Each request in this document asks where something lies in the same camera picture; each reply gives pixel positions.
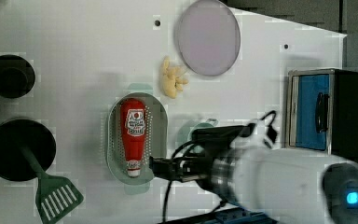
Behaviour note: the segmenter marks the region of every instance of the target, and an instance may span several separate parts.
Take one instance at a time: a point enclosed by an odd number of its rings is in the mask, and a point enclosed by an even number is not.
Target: spatula handle
[[[34,153],[28,147],[21,147],[21,152],[39,179],[43,179],[48,176],[39,164],[39,161],[34,156]]]

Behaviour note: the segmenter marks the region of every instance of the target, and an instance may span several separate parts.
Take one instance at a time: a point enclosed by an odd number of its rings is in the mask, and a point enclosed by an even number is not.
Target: ketchup bottle
[[[141,160],[145,144],[145,105],[137,99],[130,98],[123,102],[121,113],[121,137],[123,140],[127,174],[137,177],[141,173]]]

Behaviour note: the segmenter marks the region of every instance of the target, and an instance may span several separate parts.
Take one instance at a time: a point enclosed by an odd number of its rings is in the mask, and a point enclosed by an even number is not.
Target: white tabletop
[[[147,193],[128,195],[104,160],[108,111],[131,83],[149,84],[164,104],[170,155],[178,129],[189,119],[216,118],[226,126],[270,109],[282,112],[289,70],[342,66],[344,35],[232,9],[241,29],[234,66],[213,78],[189,72],[184,92],[170,99],[159,88],[158,70],[166,55],[183,64],[173,28],[192,2],[0,0],[0,55],[24,57],[37,76],[26,96],[0,97],[0,124],[26,116],[54,133],[57,156],[48,173],[69,177],[85,196],[60,223],[161,221],[167,181],[155,178]],[[174,185],[169,219],[203,214],[219,203],[194,183]],[[36,179],[14,183],[0,178],[0,224],[40,223],[36,189]]]

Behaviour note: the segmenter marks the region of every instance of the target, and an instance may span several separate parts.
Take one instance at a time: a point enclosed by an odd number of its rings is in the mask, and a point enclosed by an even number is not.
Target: clear plastic tray
[[[142,157],[141,174],[132,178],[127,175],[125,151],[121,139],[120,106],[126,99],[135,98],[145,103],[146,138]],[[163,157],[167,155],[167,113],[161,102],[153,95],[144,92],[130,93],[120,99],[111,109],[108,120],[108,142],[106,162],[112,175],[130,186],[141,186],[150,182],[153,172],[149,169],[149,157]]]

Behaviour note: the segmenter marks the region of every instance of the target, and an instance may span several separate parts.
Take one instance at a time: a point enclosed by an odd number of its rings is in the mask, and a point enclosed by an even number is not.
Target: purple plate
[[[231,10],[215,0],[199,0],[179,20],[178,47],[196,73],[217,76],[237,60],[241,34]]]

